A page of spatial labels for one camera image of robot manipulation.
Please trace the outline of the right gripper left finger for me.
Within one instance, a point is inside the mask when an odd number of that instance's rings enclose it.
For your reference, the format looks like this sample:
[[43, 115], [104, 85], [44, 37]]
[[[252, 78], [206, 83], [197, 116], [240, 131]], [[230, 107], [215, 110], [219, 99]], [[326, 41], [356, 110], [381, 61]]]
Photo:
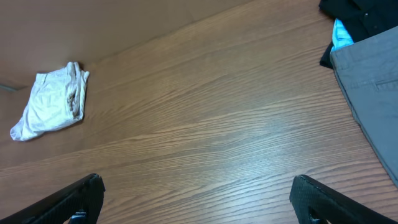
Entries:
[[90, 174], [29, 207], [1, 220], [1, 224], [92, 223], [98, 221], [105, 187], [98, 174]]

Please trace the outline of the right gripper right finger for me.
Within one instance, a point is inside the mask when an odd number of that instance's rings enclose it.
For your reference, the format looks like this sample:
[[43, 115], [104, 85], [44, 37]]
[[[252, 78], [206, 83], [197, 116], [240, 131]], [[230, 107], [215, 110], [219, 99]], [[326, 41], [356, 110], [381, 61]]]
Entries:
[[289, 200], [300, 224], [397, 224], [307, 175], [294, 177]]

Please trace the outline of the beige shorts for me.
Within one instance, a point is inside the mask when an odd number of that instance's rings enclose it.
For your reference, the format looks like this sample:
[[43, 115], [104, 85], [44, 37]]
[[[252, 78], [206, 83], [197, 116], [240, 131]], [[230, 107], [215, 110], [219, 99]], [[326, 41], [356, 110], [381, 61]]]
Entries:
[[90, 73], [79, 63], [49, 73], [38, 73], [21, 119], [10, 130], [15, 141], [29, 141], [67, 128], [84, 118]]

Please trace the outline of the grey shorts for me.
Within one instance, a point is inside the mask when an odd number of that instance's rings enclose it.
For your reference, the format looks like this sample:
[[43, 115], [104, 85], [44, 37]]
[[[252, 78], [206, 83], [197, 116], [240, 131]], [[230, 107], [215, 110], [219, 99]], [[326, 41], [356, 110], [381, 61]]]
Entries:
[[332, 51], [335, 77], [353, 118], [397, 182], [397, 28]]

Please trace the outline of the light blue garment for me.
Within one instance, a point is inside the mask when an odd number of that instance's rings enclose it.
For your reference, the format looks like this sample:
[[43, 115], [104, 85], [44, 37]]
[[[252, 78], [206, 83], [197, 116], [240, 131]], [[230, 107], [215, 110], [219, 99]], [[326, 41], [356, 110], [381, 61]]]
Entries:
[[346, 30], [341, 20], [335, 19], [332, 32], [332, 48], [331, 51], [341, 49], [343, 47], [353, 45], [354, 41]]

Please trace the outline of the black garment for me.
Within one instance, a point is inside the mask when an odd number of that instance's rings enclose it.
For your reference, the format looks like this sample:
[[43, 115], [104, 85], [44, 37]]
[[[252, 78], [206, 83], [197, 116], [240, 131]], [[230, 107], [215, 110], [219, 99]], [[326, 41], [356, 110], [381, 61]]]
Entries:
[[[339, 19], [354, 43], [397, 26], [397, 0], [321, 0], [319, 8]], [[330, 59], [332, 41], [320, 59], [320, 65], [333, 68]]]

